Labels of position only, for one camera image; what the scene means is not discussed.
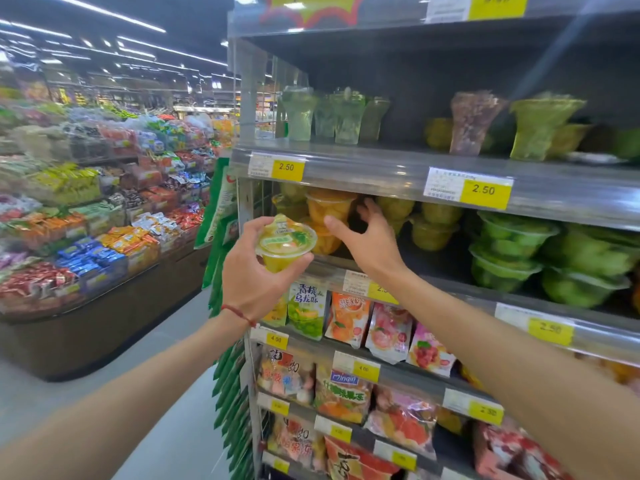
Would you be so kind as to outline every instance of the bracelet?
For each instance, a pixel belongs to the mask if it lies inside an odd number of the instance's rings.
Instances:
[[[220,306],[220,311],[222,310],[229,310],[230,312],[235,313],[238,317],[242,318],[242,320],[247,320],[247,322],[249,322],[249,325],[251,326],[251,328],[255,328],[256,327],[256,322],[252,322],[251,320],[249,320],[249,318],[245,317],[244,314],[238,310],[235,306],[231,306],[231,305],[222,305]]]

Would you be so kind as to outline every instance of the forearm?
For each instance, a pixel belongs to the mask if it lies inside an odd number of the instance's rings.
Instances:
[[[12,480],[110,480],[164,413],[248,329],[223,311],[0,451]]]
[[[383,281],[576,479],[637,478],[640,401],[629,390],[409,270]]]

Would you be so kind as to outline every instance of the brown display base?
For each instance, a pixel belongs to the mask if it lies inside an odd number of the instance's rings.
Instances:
[[[188,242],[116,288],[54,315],[0,317],[0,355],[46,381],[90,374],[200,290],[210,250]]]

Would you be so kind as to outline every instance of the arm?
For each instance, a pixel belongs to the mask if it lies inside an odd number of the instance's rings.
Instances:
[[[252,321],[265,316],[306,269],[311,254],[271,274],[255,257],[255,241],[273,220],[244,226],[223,269],[223,301]],[[222,352],[249,329],[233,312],[220,315],[187,339],[112,380],[0,451],[3,478],[110,480],[165,412]]]
[[[529,434],[576,480],[638,477],[640,400],[571,356],[453,298],[412,273],[370,199],[369,227],[325,224],[375,282],[447,345]]]

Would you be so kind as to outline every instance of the supermarket aisle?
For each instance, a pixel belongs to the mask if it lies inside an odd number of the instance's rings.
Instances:
[[[45,383],[0,360],[0,445],[197,330],[207,319],[208,298],[209,290],[199,293],[116,360],[82,379]],[[228,478],[222,437],[213,430],[213,371],[206,371],[173,405],[114,480]]]

